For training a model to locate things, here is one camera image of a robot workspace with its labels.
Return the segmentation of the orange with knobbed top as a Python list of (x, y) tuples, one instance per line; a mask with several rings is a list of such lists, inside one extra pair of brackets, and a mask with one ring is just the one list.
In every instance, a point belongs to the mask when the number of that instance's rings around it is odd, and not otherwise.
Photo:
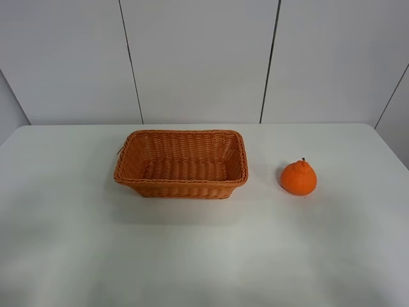
[(303, 157), (297, 162), (287, 165), (279, 177), (281, 187), (296, 196), (307, 196), (317, 186), (317, 175)]

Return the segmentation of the orange wicker basket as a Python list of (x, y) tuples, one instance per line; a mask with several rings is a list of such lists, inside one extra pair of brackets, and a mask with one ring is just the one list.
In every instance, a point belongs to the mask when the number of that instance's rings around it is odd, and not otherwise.
[(226, 199), (249, 177), (233, 130), (138, 130), (124, 142), (114, 180), (151, 198)]

